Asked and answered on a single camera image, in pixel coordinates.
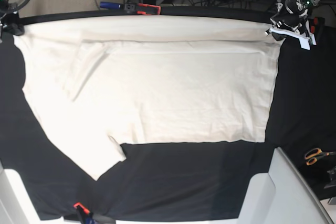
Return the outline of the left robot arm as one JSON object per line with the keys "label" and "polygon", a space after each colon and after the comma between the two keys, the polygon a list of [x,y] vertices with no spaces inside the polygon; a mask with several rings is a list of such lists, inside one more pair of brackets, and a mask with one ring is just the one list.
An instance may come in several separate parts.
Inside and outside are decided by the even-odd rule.
{"label": "left robot arm", "polygon": [[290,36],[300,42],[302,49],[309,50],[317,44],[314,25],[309,24],[309,12],[320,0],[277,0],[277,12],[271,16],[271,27],[265,31],[275,40]]}

